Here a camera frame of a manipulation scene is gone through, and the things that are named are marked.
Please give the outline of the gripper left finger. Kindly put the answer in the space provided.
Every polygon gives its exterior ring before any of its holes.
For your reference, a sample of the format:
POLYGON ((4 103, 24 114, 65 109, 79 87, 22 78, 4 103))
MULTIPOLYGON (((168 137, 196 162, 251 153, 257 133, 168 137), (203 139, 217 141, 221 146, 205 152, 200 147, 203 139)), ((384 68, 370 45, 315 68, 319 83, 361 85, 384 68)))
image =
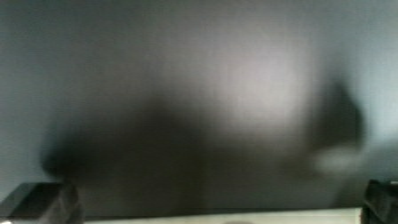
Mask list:
POLYGON ((0 202, 0 224, 84 224, 75 186, 70 183, 24 183, 0 202))

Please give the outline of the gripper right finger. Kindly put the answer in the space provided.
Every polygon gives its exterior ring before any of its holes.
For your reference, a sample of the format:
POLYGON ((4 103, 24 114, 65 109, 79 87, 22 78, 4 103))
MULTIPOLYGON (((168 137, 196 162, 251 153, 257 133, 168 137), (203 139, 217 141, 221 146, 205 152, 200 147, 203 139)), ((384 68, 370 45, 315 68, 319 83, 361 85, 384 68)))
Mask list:
POLYGON ((398 224, 398 182, 372 180, 365 192, 361 224, 398 224))

